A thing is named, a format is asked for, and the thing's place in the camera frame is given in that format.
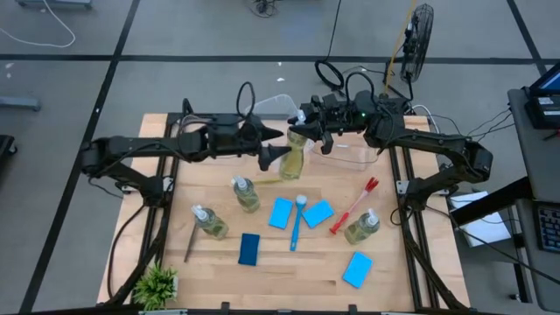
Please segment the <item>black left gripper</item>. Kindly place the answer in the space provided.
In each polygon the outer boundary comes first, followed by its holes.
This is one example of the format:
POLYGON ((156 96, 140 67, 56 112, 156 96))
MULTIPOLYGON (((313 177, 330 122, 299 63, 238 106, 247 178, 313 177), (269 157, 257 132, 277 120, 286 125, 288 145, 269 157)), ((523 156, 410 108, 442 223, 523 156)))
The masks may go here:
POLYGON ((271 160, 276 160, 291 151, 290 146, 263 147, 263 141, 281 137, 281 130, 266 127, 259 116, 240 118, 233 114, 211 115, 206 125, 207 155, 258 156, 262 171, 267 171, 271 160))

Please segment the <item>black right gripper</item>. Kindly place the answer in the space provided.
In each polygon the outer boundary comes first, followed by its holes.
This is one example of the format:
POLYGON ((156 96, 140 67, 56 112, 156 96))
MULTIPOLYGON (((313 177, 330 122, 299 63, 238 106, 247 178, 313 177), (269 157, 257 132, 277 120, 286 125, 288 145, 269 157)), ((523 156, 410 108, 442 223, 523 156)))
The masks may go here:
POLYGON ((308 123, 291 125, 289 130, 312 141, 320 141, 321 153, 330 154, 333 148, 333 133, 339 136, 350 125, 350 109, 347 104, 338 100, 335 94, 323 97, 313 95, 311 101, 302 103, 308 123))

